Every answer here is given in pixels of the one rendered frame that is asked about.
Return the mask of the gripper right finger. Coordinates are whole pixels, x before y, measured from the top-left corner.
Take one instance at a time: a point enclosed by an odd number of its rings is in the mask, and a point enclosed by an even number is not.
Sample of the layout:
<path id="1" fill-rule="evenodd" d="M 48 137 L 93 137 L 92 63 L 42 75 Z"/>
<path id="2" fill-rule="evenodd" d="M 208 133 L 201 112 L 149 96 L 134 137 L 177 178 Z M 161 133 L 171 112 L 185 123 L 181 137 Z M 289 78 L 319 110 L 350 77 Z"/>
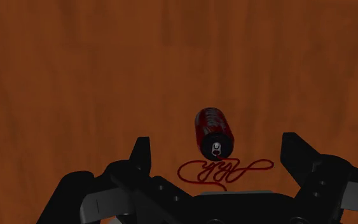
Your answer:
<path id="1" fill-rule="evenodd" d="M 358 212 L 358 168 L 347 160 L 285 132 L 280 162 L 300 187 L 289 224 L 342 224 L 345 210 Z"/>

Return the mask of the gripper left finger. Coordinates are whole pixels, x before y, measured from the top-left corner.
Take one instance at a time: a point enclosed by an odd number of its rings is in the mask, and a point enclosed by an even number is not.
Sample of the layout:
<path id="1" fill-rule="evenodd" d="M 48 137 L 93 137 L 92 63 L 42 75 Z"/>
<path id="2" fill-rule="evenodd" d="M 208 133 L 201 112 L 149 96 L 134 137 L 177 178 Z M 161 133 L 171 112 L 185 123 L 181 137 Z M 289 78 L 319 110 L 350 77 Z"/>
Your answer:
<path id="1" fill-rule="evenodd" d="M 130 158 L 110 163 L 100 176 L 66 174 L 37 224 L 195 224 L 194 198 L 161 176 L 150 177 L 148 137 L 138 137 Z"/>

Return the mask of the red drink can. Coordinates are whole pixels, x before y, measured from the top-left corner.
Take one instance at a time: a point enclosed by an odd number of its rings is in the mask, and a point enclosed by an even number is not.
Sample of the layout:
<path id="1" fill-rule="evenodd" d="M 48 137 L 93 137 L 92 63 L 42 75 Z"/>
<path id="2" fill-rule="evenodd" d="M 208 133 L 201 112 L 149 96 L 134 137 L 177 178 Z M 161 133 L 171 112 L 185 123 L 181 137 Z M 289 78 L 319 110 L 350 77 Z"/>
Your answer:
<path id="1" fill-rule="evenodd" d="M 207 160 L 221 161 L 232 154 L 235 139 L 220 109 L 201 109 L 195 117 L 195 134 L 198 149 Z"/>

